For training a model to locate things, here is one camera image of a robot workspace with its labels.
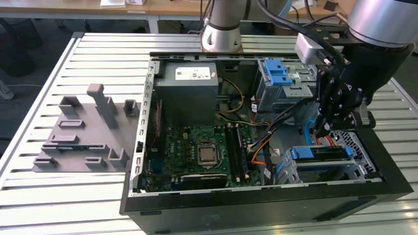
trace sticker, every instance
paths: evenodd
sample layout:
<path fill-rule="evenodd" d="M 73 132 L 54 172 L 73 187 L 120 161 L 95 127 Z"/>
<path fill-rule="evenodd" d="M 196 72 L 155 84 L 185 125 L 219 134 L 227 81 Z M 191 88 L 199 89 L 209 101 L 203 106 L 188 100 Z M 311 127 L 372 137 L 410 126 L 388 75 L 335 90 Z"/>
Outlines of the sticker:
<path fill-rule="evenodd" d="M 208 80 L 208 67 L 179 67 L 176 68 L 176 80 Z"/>
<path fill-rule="evenodd" d="M 264 168 L 264 175 L 268 179 L 271 178 L 271 172 L 267 170 L 267 168 Z"/>
<path fill-rule="evenodd" d="M 288 78 L 300 78 L 298 73 L 289 73 Z"/>
<path fill-rule="evenodd" d="M 144 14 L 145 11 L 127 11 L 128 13 L 132 13 L 132 14 Z"/>
<path fill-rule="evenodd" d="M 277 156 L 280 156 L 280 149 L 275 148 L 275 149 L 273 149 L 273 152 L 275 152 L 275 154 L 276 154 Z"/>
<path fill-rule="evenodd" d="M 251 104 L 251 111 L 256 113 L 256 104 Z"/>

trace blue plastic bracket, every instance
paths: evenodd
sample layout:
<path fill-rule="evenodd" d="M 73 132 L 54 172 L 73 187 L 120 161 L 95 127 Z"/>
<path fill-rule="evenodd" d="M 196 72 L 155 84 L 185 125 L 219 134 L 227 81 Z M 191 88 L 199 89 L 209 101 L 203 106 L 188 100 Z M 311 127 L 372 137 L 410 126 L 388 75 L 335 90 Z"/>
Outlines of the blue plastic bracket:
<path fill-rule="evenodd" d="M 264 60 L 264 69 L 273 86 L 289 86 L 292 81 L 287 76 L 287 69 L 279 60 Z"/>

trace aluminum table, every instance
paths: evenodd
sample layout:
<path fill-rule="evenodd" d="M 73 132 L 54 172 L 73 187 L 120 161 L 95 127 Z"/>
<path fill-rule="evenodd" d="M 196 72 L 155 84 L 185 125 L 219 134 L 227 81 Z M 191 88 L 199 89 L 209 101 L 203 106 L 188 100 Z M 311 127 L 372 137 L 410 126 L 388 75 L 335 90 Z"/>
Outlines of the aluminum table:
<path fill-rule="evenodd" d="M 243 36 L 244 52 L 293 52 L 296 38 Z M 141 102 L 151 51 L 199 52 L 199 36 L 85 33 L 73 37 L 0 160 L 1 234 L 140 235 L 119 215 L 124 173 L 34 173 L 34 156 L 56 123 L 64 95 L 93 102 L 89 83 L 103 83 L 113 102 Z M 375 132 L 415 192 L 376 204 L 339 221 L 302 223 L 199 234 L 416 234 L 418 106 L 392 79 L 368 106 Z"/>

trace ram slot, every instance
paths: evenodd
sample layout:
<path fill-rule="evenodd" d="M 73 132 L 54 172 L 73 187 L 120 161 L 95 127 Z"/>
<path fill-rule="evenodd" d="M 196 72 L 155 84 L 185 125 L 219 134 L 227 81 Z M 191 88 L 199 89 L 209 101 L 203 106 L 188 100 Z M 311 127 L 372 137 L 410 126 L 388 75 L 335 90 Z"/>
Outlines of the ram slot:
<path fill-rule="evenodd" d="M 227 150 L 228 150 L 228 159 L 229 159 L 229 167 L 231 167 L 231 177 L 236 182 L 240 182 L 244 179 L 244 168 L 241 162 L 241 151 L 239 146 L 239 130 L 235 126 L 229 124 L 224 128 L 225 131 L 225 139 L 227 139 Z"/>
<path fill-rule="evenodd" d="M 240 128 L 237 124 L 236 124 L 236 135 L 237 135 L 237 142 L 239 142 L 239 156 L 240 156 L 240 162 L 241 162 L 243 176 L 244 176 L 244 179 L 247 180 L 249 178 L 247 156 L 245 156 L 247 151 L 245 151 L 245 148 L 243 147 L 244 137 L 241 137 Z"/>

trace gray plastic block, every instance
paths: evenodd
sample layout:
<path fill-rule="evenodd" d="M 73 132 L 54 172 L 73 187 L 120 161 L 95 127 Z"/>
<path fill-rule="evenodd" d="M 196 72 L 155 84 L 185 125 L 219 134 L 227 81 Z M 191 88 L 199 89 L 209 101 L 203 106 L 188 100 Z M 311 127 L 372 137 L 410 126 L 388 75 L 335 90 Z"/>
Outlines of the gray plastic block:
<path fill-rule="evenodd" d="M 62 98 L 65 112 L 70 110 L 68 107 L 74 112 L 60 115 L 33 162 L 34 172 L 124 171 L 133 156 L 139 103 L 128 100 L 113 104 L 111 99 L 104 99 L 116 122 L 113 129 L 109 129 L 103 113 L 99 114 L 96 104 L 81 104 L 76 97 Z"/>
<path fill-rule="evenodd" d="M 58 122 L 60 128 L 82 128 L 84 122 L 82 120 L 62 120 Z"/>
<path fill-rule="evenodd" d="M 34 160 L 33 164 L 37 167 L 50 169 L 50 168 L 54 168 L 57 166 L 57 161 L 50 157 L 37 158 Z"/>
<path fill-rule="evenodd" d="M 73 118 L 77 116 L 74 108 L 80 106 L 81 104 L 76 96 L 64 96 L 58 104 L 58 108 L 62 111 L 64 115 L 73 116 Z"/>
<path fill-rule="evenodd" d="M 107 164 L 101 157 L 87 157 L 84 160 L 84 164 L 91 169 L 104 169 L 107 168 Z"/>
<path fill-rule="evenodd" d="M 105 98 L 103 94 L 103 84 L 89 84 L 87 89 L 87 95 L 93 98 L 93 101 L 97 105 L 97 111 L 103 116 L 104 122 L 109 129 L 115 129 L 117 127 L 117 123 L 113 117 L 115 104 L 111 98 Z"/>
<path fill-rule="evenodd" d="M 76 135 L 69 136 L 52 136 L 50 142 L 52 143 L 77 143 L 78 137 Z"/>
<path fill-rule="evenodd" d="M 111 164 L 113 165 L 113 167 L 124 169 L 128 159 L 129 159 L 129 157 L 128 157 L 124 149 L 121 149 L 119 156 L 117 156 L 115 150 L 111 149 L 111 152 L 108 155 L 108 160 L 109 160 Z"/>
<path fill-rule="evenodd" d="M 123 104 L 123 111 L 127 117 L 139 117 L 139 107 L 136 100 L 127 99 Z"/>

